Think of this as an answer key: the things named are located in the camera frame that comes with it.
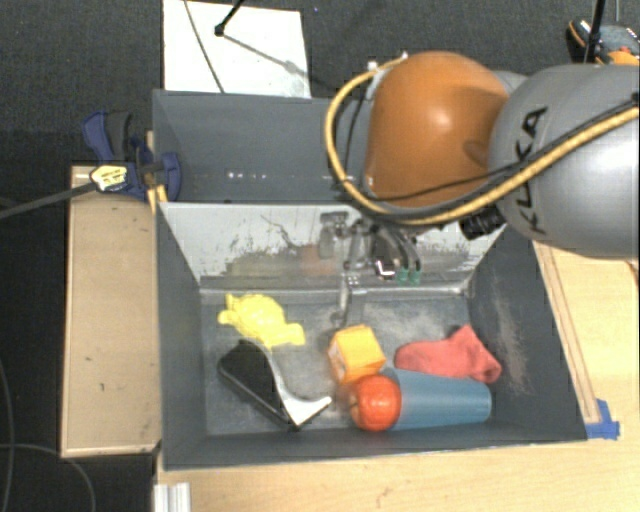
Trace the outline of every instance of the yellow cube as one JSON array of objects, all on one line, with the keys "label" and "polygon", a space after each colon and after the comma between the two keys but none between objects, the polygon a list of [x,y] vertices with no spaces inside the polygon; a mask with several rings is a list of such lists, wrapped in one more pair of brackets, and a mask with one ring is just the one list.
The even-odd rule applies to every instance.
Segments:
[{"label": "yellow cube", "polygon": [[329,344],[329,360],[339,384],[378,373],[387,360],[371,327],[354,325],[335,333]]}]

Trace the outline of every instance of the yellow toy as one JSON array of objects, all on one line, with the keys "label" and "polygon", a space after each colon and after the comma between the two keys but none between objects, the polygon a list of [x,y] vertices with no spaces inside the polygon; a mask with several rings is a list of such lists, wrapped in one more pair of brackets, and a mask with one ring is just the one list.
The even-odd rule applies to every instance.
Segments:
[{"label": "yellow toy", "polygon": [[271,350],[276,345],[293,343],[304,345],[304,330],[300,324],[288,324],[284,311],[271,297],[249,294],[225,296],[227,309],[218,314],[218,322],[232,325],[240,334],[260,341]]},{"label": "yellow toy", "polygon": [[378,373],[386,362],[373,330],[366,325],[354,325],[336,332],[328,355],[339,384]]}]

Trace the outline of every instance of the red sock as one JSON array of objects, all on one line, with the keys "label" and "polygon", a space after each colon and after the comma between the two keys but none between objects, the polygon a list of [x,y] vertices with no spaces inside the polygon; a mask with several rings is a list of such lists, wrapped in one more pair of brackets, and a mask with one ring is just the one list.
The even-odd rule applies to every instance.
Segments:
[{"label": "red sock", "polygon": [[469,324],[449,338],[438,341],[414,341],[401,346],[394,365],[401,370],[430,373],[443,377],[495,382],[502,366],[489,353]]}]

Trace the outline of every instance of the wooden board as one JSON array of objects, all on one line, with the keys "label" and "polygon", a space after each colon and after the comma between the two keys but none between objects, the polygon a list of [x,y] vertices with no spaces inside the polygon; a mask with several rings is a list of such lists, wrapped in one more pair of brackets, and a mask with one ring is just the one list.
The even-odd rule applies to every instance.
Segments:
[{"label": "wooden board", "polygon": [[567,296],[554,257],[554,254],[558,253],[558,251],[542,244],[534,244],[534,246],[547,294],[551,301],[554,318],[558,325],[558,330],[561,333],[560,340],[562,341],[564,354],[567,358],[573,385],[576,389],[582,417],[585,423],[598,423],[601,421],[600,411],[584,363],[582,349],[578,341],[573,318],[571,317],[570,305],[567,302]]},{"label": "wooden board", "polygon": [[[73,186],[89,168],[73,170]],[[92,192],[69,214],[61,453],[150,451],[160,439],[153,217]]]}]

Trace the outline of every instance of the yellow rubber duck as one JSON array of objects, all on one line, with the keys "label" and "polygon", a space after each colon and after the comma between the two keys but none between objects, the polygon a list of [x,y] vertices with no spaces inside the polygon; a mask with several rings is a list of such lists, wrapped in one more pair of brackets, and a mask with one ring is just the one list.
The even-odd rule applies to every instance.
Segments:
[{"label": "yellow rubber duck", "polygon": [[284,343],[305,344],[302,326],[288,324],[282,307],[271,297],[261,294],[234,297],[227,293],[225,303],[227,309],[218,314],[218,322],[232,325],[240,334],[260,341],[269,350]]}]

